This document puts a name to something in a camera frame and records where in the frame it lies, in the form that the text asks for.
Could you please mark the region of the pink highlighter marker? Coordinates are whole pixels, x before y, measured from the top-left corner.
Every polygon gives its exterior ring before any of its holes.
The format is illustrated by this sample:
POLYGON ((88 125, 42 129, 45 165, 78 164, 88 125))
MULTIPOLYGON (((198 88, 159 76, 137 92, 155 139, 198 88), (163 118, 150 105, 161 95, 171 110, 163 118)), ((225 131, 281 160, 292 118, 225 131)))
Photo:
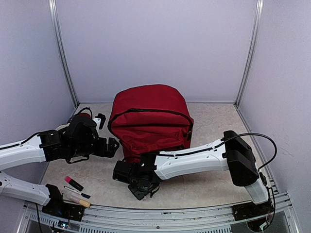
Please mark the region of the pink highlighter marker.
POLYGON ((76 182, 74 179, 72 179, 69 176, 65 177, 65 181, 71 185, 73 188, 77 189, 78 191, 82 191, 84 189, 84 187, 82 185, 80 185, 78 182, 76 182))

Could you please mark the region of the black pen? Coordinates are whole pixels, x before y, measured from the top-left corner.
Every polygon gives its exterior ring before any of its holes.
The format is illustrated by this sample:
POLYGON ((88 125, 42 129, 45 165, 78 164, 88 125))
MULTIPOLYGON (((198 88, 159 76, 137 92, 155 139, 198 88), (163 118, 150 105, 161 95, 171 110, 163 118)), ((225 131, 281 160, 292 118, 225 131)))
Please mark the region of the black pen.
POLYGON ((71 187, 68 187, 68 186, 65 186, 65 185, 63 186, 63 188, 68 190, 68 191, 70 191, 70 192, 76 193, 76 194, 78 194, 78 195, 80 195, 80 196, 82 196, 82 197, 84 197, 86 199, 90 199, 90 195, 87 195, 87 194, 85 194, 85 193, 83 193, 81 191, 75 190, 75 189, 73 189, 71 187))

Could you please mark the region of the red student backpack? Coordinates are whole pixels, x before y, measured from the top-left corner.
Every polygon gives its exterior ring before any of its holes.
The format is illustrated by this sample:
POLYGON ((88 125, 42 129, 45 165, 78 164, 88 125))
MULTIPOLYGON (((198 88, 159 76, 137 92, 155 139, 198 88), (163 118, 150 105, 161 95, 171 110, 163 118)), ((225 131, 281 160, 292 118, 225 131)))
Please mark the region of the red student backpack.
POLYGON ((174 87, 152 84, 119 92, 108 130, 120 141, 124 160, 139 163, 142 154, 188 149, 194 120, 174 87))

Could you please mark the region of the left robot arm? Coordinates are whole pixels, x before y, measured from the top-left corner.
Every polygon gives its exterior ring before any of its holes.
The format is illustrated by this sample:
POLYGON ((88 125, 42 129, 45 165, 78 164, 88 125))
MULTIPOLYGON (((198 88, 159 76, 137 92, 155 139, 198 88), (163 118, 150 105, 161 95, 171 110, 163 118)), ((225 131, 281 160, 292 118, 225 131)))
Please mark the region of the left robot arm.
POLYGON ((91 155, 112 158, 120 144, 114 138, 99 136, 106 117, 93 116, 83 108, 73 115, 67 124, 55 130, 37 132, 25 140, 3 145, 0 149, 0 193, 41 206, 49 206, 58 216, 68 211, 68 205, 57 186, 41 185, 13 178, 4 171, 9 168, 51 162, 59 159, 68 164, 87 161, 91 155))

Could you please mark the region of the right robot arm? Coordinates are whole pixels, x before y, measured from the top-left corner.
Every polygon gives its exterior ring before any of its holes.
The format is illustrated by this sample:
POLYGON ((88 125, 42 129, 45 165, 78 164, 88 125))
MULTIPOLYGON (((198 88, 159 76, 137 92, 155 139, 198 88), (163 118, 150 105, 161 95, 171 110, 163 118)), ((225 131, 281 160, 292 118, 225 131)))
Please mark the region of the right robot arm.
POLYGON ((248 210, 258 216, 271 203, 267 181, 257 166, 253 150, 242 137, 225 131, 212 143, 176 151, 148 152, 138 163, 117 161, 112 178, 128 185, 138 200, 152 197, 160 183, 171 178, 207 171, 229 171, 233 184, 243 187, 251 197, 248 210))

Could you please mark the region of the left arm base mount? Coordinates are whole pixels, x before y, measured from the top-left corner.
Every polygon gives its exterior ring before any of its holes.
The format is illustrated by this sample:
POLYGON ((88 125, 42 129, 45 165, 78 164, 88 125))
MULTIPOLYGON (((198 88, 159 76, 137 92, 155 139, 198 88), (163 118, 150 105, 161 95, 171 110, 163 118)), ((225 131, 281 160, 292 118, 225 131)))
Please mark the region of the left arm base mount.
POLYGON ((63 195, 55 185, 45 185, 49 191, 49 202, 42 207, 42 212, 51 216, 81 222, 85 207, 64 202, 63 195))

